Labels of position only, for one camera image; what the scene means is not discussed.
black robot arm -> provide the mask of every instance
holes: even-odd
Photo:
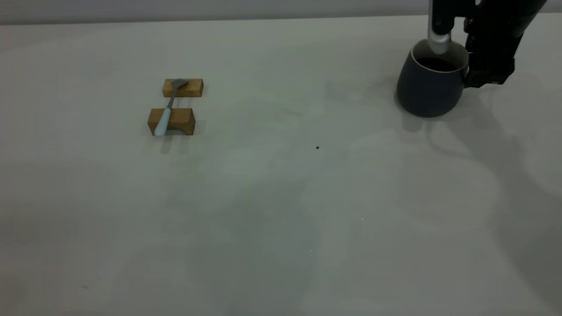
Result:
[[[466,17],[469,52],[467,87],[486,83],[503,84],[515,69],[514,55],[523,32],[546,0],[433,0],[430,27],[436,34],[447,34],[455,17]]]

mug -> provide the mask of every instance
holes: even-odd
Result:
[[[411,49],[402,67],[396,94],[402,107],[416,116],[434,118],[451,111],[460,99],[468,72],[468,52],[451,41],[435,54],[427,39]]]

coffee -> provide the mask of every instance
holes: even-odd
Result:
[[[439,58],[420,58],[416,60],[421,66],[435,71],[455,71],[457,67],[443,59]]]

table surface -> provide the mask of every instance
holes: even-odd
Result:
[[[426,20],[0,27],[0,314],[562,313],[562,15],[431,120]]]

